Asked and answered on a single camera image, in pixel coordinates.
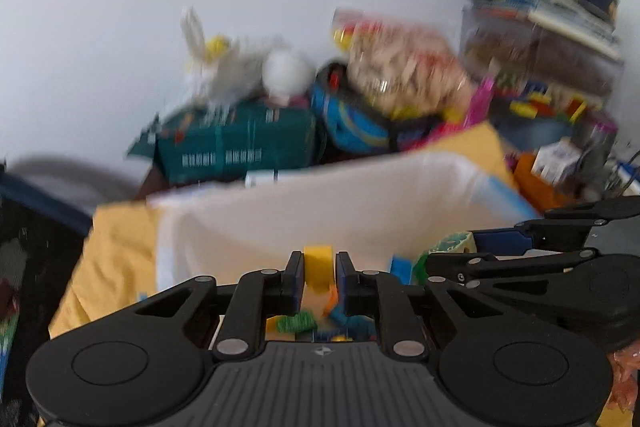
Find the person right hand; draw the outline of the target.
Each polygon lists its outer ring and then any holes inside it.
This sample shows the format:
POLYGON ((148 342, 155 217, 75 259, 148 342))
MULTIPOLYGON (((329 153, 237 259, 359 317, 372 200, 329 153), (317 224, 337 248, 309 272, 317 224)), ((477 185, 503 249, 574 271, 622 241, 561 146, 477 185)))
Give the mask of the person right hand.
POLYGON ((629 346, 611 353, 608 359, 614 374, 608 407, 617 407, 622 412, 632 411, 639 389, 636 377, 640 360, 639 340, 634 340, 629 346))

